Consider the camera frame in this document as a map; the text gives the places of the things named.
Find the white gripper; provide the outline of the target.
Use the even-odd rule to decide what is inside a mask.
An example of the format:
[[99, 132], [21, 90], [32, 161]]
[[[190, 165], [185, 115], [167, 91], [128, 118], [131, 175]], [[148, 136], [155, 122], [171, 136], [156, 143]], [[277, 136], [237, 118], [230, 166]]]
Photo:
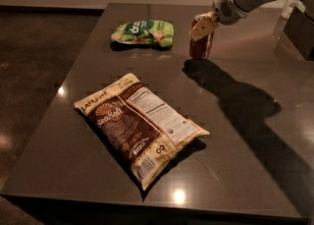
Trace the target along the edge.
[[237, 21], [244, 19], [250, 12], [249, 0], [214, 0], [213, 11], [197, 15], [196, 24], [189, 32], [193, 41], [197, 41], [206, 35], [215, 31], [218, 22], [222, 25], [232, 25]]

